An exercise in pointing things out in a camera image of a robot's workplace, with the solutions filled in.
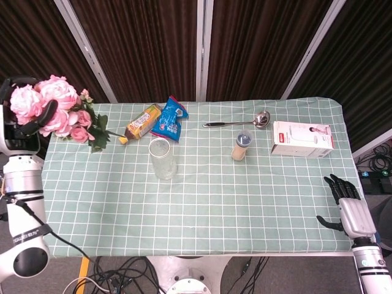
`wire bundle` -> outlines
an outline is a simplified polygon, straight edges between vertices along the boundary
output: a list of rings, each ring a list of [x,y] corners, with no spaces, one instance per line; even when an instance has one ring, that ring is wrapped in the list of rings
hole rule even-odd
[[[384,143],[373,149],[370,153],[363,158],[358,158],[356,162],[358,168],[369,168],[373,172],[382,172],[386,170],[388,174],[392,173],[392,148],[389,144]]]
[[[94,280],[97,285],[103,286],[104,283],[110,281],[112,284],[112,292],[115,294],[125,293],[123,292],[126,287],[130,284],[134,284],[135,288],[138,292],[132,293],[141,293],[144,294],[145,292],[141,289],[138,280],[141,278],[145,278],[147,281],[151,283],[155,292],[150,293],[165,293],[165,291],[159,286],[158,276],[155,271],[153,264],[146,258],[146,257],[131,257],[126,262],[124,262],[118,269],[102,271],[102,268],[99,266],[101,257],[97,257],[94,262],[94,274],[88,276],[92,280]],[[76,294],[78,289],[82,285],[93,283],[87,279],[83,279],[80,281],[74,288],[73,294]],[[99,287],[97,287],[96,283],[94,284],[94,288],[91,294],[98,294],[98,293],[107,293],[102,291]]]
[[[256,267],[254,269],[253,274],[247,280],[244,288],[242,289],[242,291],[239,294],[254,294],[257,279],[261,275],[261,273],[262,273],[262,271],[263,271],[264,267],[266,266],[269,259],[270,259],[269,257],[260,257],[258,259],[258,262],[256,264]],[[243,274],[234,282],[234,284],[232,285],[230,290],[227,292],[227,294],[229,294],[231,292],[231,290],[233,290],[235,284],[242,278],[242,276],[243,276]]]

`green checkered tablecloth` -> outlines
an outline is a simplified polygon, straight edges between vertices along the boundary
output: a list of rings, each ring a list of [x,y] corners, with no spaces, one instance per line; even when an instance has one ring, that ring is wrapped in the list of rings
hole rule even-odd
[[[158,180],[149,159],[151,134],[101,153],[52,137],[43,182],[48,223],[89,255],[208,255],[349,251],[341,232],[326,229],[339,212],[323,176],[359,187],[341,106],[330,99],[183,103],[189,119],[174,143],[178,172]],[[119,133],[145,104],[100,104]],[[205,129],[211,121],[251,121],[262,110],[275,120],[330,124],[336,150],[322,159],[271,156],[272,123],[247,125],[255,140],[242,162],[231,151],[243,126]],[[79,255],[52,236],[55,256]]]

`curtain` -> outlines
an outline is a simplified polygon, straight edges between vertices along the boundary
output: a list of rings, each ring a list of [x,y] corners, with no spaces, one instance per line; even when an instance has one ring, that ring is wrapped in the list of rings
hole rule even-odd
[[[215,0],[207,101],[279,99],[330,0]]]
[[[47,79],[65,76],[95,102],[108,102],[53,1],[0,1],[0,83],[14,75]],[[49,138],[40,136],[45,158]]]
[[[392,2],[348,0],[290,98],[338,101],[353,151],[392,129]]]
[[[195,100],[197,0],[71,0],[119,102]]]

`white box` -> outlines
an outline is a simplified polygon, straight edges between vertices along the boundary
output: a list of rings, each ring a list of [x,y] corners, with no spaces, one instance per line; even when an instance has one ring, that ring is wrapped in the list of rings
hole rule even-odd
[[[333,150],[329,125],[275,121],[273,130],[271,154],[319,158]]]

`tablecloth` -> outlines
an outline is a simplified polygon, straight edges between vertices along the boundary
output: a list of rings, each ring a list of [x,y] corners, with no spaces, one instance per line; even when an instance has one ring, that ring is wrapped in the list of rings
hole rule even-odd
[[[105,150],[52,136],[43,166],[47,221],[89,255],[208,255],[259,252],[349,251],[341,232],[322,227],[316,215],[338,221],[323,176],[334,173],[359,188],[341,106],[326,98],[185,102],[189,119],[173,143],[178,172],[158,180],[149,159],[151,134]],[[148,105],[97,104],[108,128],[124,127]],[[271,113],[266,129],[252,125],[205,129],[212,121],[252,121]],[[322,159],[272,156],[273,121],[330,124],[335,150]],[[254,142],[234,162],[237,133]],[[55,256],[79,253],[45,237]]]

